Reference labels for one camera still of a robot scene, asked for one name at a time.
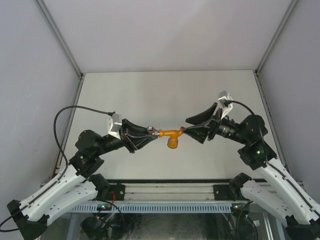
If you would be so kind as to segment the metal tee pipe fitting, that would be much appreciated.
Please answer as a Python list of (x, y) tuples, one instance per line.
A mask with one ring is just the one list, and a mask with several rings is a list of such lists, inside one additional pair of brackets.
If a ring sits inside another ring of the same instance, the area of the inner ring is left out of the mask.
[(159, 131), (155, 129), (153, 126), (148, 126), (146, 130), (149, 135), (155, 136), (156, 138), (160, 136)]

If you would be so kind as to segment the orange plastic water faucet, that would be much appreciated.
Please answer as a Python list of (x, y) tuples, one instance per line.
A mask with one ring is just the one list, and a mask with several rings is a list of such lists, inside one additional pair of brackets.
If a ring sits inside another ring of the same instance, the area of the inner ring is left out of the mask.
[(179, 130), (159, 130), (158, 137), (168, 137), (167, 147), (170, 149), (176, 149), (179, 144), (178, 138), (184, 133), (184, 127), (180, 127)]

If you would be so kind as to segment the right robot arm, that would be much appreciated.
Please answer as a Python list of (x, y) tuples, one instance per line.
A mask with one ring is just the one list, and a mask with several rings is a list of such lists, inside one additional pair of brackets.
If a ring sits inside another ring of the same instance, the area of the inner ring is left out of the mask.
[(229, 119), (214, 103), (209, 109), (187, 118), (184, 134), (203, 144), (216, 135), (243, 145), (237, 152), (240, 159), (259, 174), (276, 192), (260, 189), (245, 173), (229, 182), (230, 195), (237, 200), (250, 200), (285, 227), (292, 240), (316, 240), (320, 237), (320, 205), (295, 181), (277, 154), (265, 142), (267, 134), (261, 116), (250, 114), (240, 123)]

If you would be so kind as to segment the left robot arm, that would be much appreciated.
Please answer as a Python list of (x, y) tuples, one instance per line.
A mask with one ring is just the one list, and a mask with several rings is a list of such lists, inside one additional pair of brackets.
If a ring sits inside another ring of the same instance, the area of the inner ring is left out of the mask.
[(117, 123), (104, 136), (84, 130), (75, 144), (77, 152), (62, 171), (31, 196), (7, 204), (23, 239), (35, 240), (73, 207), (109, 196), (110, 184), (96, 173), (104, 163), (102, 155), (123, 147), (133, 154), (159, 135), (153, 126), (138, 126), (127, 119)]

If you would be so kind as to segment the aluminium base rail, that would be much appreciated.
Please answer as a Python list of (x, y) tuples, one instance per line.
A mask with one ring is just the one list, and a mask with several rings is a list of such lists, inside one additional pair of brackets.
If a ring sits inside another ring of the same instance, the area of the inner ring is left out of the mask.
[(164, 202), (235, 202), (227, 182), (158, 182), (111, 183), (107, 201), (126, 203)]

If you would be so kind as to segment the right aluminium frame post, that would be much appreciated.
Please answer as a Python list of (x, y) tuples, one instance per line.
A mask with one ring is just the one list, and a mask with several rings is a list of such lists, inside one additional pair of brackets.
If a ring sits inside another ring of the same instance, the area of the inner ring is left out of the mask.
[(281, 21), (276, 29), (276, 31), (274, 32), (268, 46), (267, 49), (265, 50), (256, 70), (255, 73), (257, 75), (260, 74), (260, 72), (262, 71), (263, 67), (265, 66), (267, 60), (269, 59), (270, 54), (272, 53), (273, 49), (275, 48), (277, 42), (279, 41), (283, 31), (285, 30), (285, 27), (287, 26), (287, 23), (289, 22), (292, 14), (294, 13), (297, 5), (300, 3), (299, 0), (291, 0), (283, 17), (281, 18)]

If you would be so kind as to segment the aluminium frame post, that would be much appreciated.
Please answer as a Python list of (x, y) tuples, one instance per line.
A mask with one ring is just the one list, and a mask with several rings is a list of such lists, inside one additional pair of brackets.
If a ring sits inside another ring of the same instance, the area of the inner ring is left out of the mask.
[(260, 72), (262, 71), (263, 67), (265, 66), (267, 60), (269, 59), (270, 54), (272, 53), (273, 49), (275, 48), (277, 42), (279, 41), (283, 31), (285, 30), (285, 27), (287, 26), (287, 23), (289, 22), (292, 14), (294, 13), (297, 5), (300, 3), (299, 0), (291, 0), (283, 17), (281, 18), (281, 21), (276, 29), (276, 31), (274, 32), (268, 46), (267, 49), (265, 50), (256, 70), (255, 73), (257, 75), (260, 74)]
[(63, 51), (64, 55), (66, 56), (67, 60), (71, 64), (75, 74), (77, 75), (78, 79), (82, 79), (83, 73), (72, 54), (65, 38), (63, 37), (56, 21), (54, 20), (49, 8), (47, 7), (44, 0), (34, 0), (33, 1), (38, 8), (40, 14), (42, 15), (44, 21), (46, 22), (49, 30), (51, 31), (53, 37), (55, 38), (56, 42), (58, 43), (60, 49)]

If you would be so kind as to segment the left aluminium frame post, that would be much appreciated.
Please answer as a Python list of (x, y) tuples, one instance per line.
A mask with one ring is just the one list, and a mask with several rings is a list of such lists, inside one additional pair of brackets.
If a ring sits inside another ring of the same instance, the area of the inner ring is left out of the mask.
[(67, 60), (71, 64), (75, 74), (77, 75), (78, 79), (82, 79), (83, 73), (72, 54), (65, 38), (63, 37), (56, 21), (54, 20), (49, 8), (47, 7), (44, 0), (34, 0), (33, 1), (38, 8), (40, 14), (42, 15), (44, 21), (46, 22), (49, 30), (51, 31), (53, 37), (55, 38), (56, 42), (58, 43), (60, 49), (63, 51), (64, 55), (66, 56)]

